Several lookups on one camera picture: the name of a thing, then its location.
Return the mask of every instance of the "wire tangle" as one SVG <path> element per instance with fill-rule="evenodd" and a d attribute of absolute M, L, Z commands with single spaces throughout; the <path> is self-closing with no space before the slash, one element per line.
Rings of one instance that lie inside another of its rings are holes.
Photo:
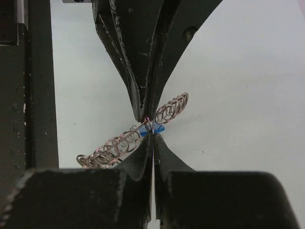
<path fill-rule="evenodd" d="M 188 99 L 188 93 L 173 98 L 158 109 L 154 121 L 160 125 L 170 122 L 185 109 Z M 86 169 L 110 168 L 115 163 L 119 164 L 122 162 L 120 157 L 133 152 L 139 146 L 143 139 L 139 130 L 143 126 L 148 132 L 153 129 L 151 121 L 147 117 L 140 126 L 133 125 L 130 130 L 123 132 L 118 137 L 110 138 L 91 155 L 78 155 L 76 157 L 77 162 Z"/>

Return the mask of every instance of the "metal spring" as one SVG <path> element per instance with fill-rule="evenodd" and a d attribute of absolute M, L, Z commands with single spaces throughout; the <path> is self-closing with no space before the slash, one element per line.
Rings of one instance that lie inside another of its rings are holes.
<path fill-rule="evenodd" d="M 183 93 L 176 98 L 173 98 L 168 103 L 161 106 L 154 118 L 157 124 L 163 125 L 170 122 L 186 107 L 189 99 L 188 93 Z M 87 169 L 91 168 L 109 168 L 115 163 L 122 162 L 120 157 L 134 151 L 142 140 L 139 130 L 145 126 L 149 131 L 152 130 L 151 121 L 145 118 L 145 121 L 140 125 L 133 125 L 129 131 L 125 131 L 118 137 L 109 139 L 104 145 L 98 147 L 91 155 L 78 155 L 77 162 Z"/>

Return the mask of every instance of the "gray surface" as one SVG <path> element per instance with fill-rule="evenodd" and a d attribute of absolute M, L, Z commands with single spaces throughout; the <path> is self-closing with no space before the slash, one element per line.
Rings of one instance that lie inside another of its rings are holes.
<path fill-rule="evenodd" d="M 28 27 L 28 6 L 27 0 L 17 0 L 17 22 L 25 24 Z"/>
<path fill-rule="evenodd" d="M 52 0 L 51 13 L 60 166 L 78 167 L 78 154 L 92 153 L 134 119 L 90 4 Z M 304 61 L 297 0 L 223 1 L 179 61 L 161 104 L 190 94 L 164 132 L 184 162 L 275 174 L 305 229 Z"/>

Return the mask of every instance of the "blue plastic piece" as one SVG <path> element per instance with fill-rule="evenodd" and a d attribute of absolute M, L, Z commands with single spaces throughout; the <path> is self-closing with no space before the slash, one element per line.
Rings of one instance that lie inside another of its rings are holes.
<path fill-rule="evenodd" d="M 160 133 L 160 132 L 162 132 L 163 130 L 165 130 L 165 127 L 164 127 L 163 125 L 159 125 L 159 124 L 156 124 L 156 123 L 153 125 L 153 127 L 154 127 L 154 132 L 155 132 L 155 133 Z M 143 127 L 139 130 L 139 132 L 140 132 L 141 137 L 144 137 L 144 136 L 147 134 L 146 127 L 143 126 Z"/>

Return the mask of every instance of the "black metal frame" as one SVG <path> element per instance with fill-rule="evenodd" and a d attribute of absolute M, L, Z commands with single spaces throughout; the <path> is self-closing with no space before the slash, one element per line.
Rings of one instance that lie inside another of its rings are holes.
<path fill-rule="evenodd" d="M 26 10 L 28 28 L 16 0 L 0 3 L 0 206 L 26 169 L 58 167 L 50 1 Z"/>

